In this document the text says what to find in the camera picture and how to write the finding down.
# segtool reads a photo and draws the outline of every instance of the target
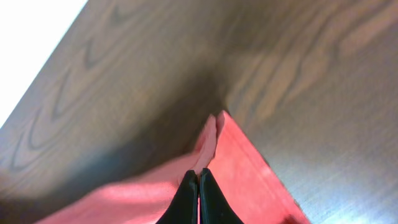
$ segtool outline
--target pink cloth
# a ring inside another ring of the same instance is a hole
[[[244,223],[309,223],[226,112],[208,118],[191,154],[138,178],[101,187],[39,223],[155,223],[185,172],[193,169],[199,174],[204,167]]]

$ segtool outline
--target wooden table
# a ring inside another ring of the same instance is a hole
[[[312,222],[398,222],[397,0],[89,1],[0,129],[2,220],[188,152],[222,109]]]

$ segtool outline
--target wooden surface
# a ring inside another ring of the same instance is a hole
[[[397,0],[89,1],[0,129],[1,220],[188,152],[227,109],[312,222],[398,223],[397,86]]]

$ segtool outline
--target black object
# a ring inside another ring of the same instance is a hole
[[[201,224],[243,223],[228,205],[213,174],[207,168],[202,170],[199,184],[197,175],[193,170],[185,173],[170,206],[157,223],[197,223],[198,193],[200,194]]]

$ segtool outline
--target bright white area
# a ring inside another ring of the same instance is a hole
[[[0,2],[0,127],[86,2]]]

